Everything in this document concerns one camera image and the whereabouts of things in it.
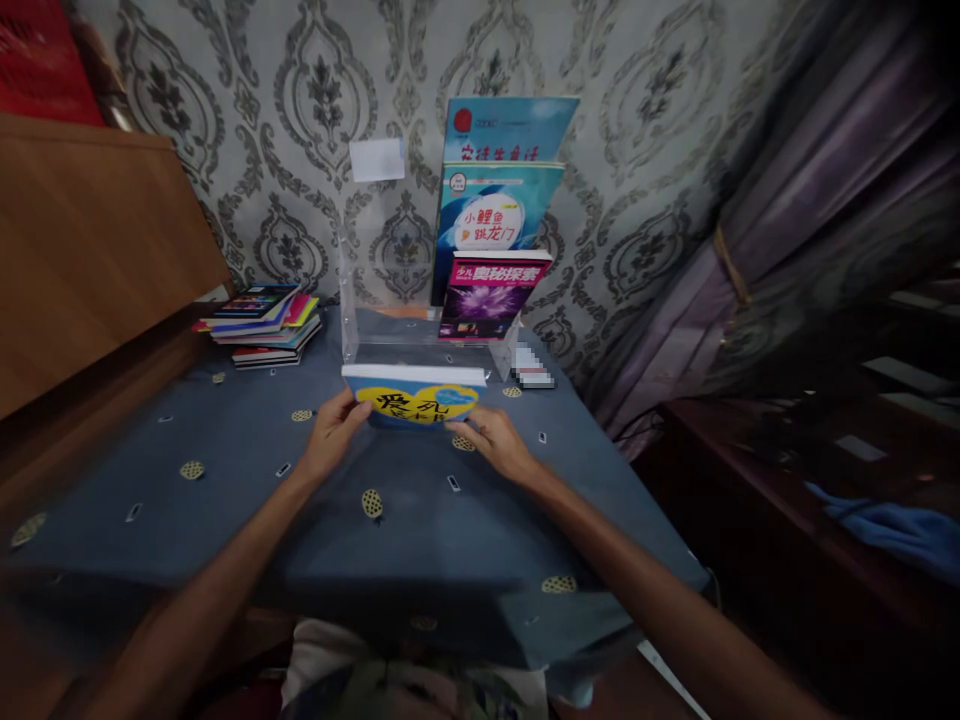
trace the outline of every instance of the blue tablecloth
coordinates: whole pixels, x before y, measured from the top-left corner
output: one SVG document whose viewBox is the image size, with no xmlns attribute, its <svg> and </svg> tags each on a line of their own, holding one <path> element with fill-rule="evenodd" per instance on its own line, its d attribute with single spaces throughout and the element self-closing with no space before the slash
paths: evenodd
<svg viewBox="0 0 960 720">
<path fill-rule="evenodd" d="M 397 332 L 410 325 L 376 322 Z M 111 623 L 134 623 L 151 591 L 176 587 L 209 562 L 281 482 L 278 470 L 300 456 L 313 423 L 291 415 L 343 387 L 338 308 L 325 310 L 324 324 L 299 366 L 238 372 L 212 348 L 207 362 L 144 407 L 47 509 L 36 537 L 6 559 L 8 567 L 62 573 L 21 605 L 54 619 L 61 633 L 105 637 Z M 506 410 L 534 455 L 700 590 L 705 572 L 646 488 L 539 340 L 529 330 L 521 339 L 557 388 L 511 398 L 502 391 L 514 385 L 494 375 L 481 403 Z M 226 377 L 215 384 L 220 372 Z M 198 481 L 179 474 L 190 461 L 204 466 Z M 367 489 L 382 499 L 379 525 L 363 512 Z M 135 520 L 125 522 L 137 503 Z M 577 591 L 544 592 L 553 577 L 574 578 Z M 608 646 L 636 640 L 630 618 L 539 508 L 445 432 L 362 429 L 254 602 L 347 625 L 375 644 L 415 639 L 513 667 L 553 665 L 558 674 L 564 662 L 589 674 Z"/>
</svg>

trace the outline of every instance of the yellow heart shape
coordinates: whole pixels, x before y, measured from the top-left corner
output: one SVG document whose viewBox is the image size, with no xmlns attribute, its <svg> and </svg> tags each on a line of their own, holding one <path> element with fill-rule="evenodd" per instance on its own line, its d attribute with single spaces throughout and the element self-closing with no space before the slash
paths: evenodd
<svg viewBox="0 0 960 720">
<path fill-rule="evenodd" d="M 357 392 L 357 401 L 369 400 L 374 412 L 418 425 L 454 420 L 470 412 L 479 399 L 476 390 L 462 385 L 431 385 L 416 395 L 383 387 Z"/>
</svg>

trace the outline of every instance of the damask patterned wallpaper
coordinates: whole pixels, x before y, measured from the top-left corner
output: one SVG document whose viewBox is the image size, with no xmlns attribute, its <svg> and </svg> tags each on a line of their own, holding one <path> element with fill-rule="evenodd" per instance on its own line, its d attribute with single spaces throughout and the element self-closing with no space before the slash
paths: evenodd
<svg viewBox="0 0 960 720">
<path fill-rule="evenodd" d="M 132 110 L 171 136 L 235 280 L 423 300 L 457 95 L 581 97 L 527 322 L 575 381 L 668 282 L 827 0 L 77 0 Z M 407 177 L 352 181 L 402 137 Z"/>
</svg>

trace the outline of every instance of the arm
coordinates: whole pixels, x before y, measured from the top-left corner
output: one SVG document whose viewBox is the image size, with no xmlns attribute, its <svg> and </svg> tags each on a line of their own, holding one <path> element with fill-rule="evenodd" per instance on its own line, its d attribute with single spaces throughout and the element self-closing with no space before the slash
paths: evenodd
<svg viewBox="0 0 960 720">
<path fill-rule="evenodd" d="M 529 492 L 603 578 L 690 693 L 714 718 L 829 718 L 813 698 L 700 595 L 677 580 L 537 462 L 502 410 L 447 427 Z"/>
<path fill-rule="evenodd" d="M 158 709 L 176 714 L 294 519 L 370 415 L 370 403 L 353 405 L 344 390 L 320 408 L 290 476 L 206 568 L 137 628 L 84 717 L 141 718 Z"/>
</svg>

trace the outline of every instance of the wooden furniture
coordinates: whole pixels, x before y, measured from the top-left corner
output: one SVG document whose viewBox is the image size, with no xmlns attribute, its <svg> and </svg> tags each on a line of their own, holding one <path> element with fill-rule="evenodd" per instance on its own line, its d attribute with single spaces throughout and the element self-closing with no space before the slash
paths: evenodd
<svg viewBox="0 0 960 720">
<path fill-rule="evenodd" d="M 229 288 L 230 275 L 169 138 L 4 114 L 0 263 L 0 532 L 9 537 L 201 358 L 209 341 L 189 328 L 210 306 L 193 301 Z M 0 576 L 0 592 L 21 581 Z M 290 622 L 262 616 L 251 610 L 238 623 L 211 672 L 289 635 Z M 0 678 L 18 717 L 59 716 L 68 691 L 82 700 L 76 669 L 6 612 Z"/>
<path fill-rule="evenodd" d="M 230 278 L 169 138 L 0 114 L 0 419 Z"/>
<path fill-rule="evenodd" d="M 634 469 L 764 649 L 841 712 L 956 716 L 960 593 L 830 521 L 802 473 L 736 447 L 755 424 L 742 406 L 658 412 L 664 436 Z"/>
</svg>

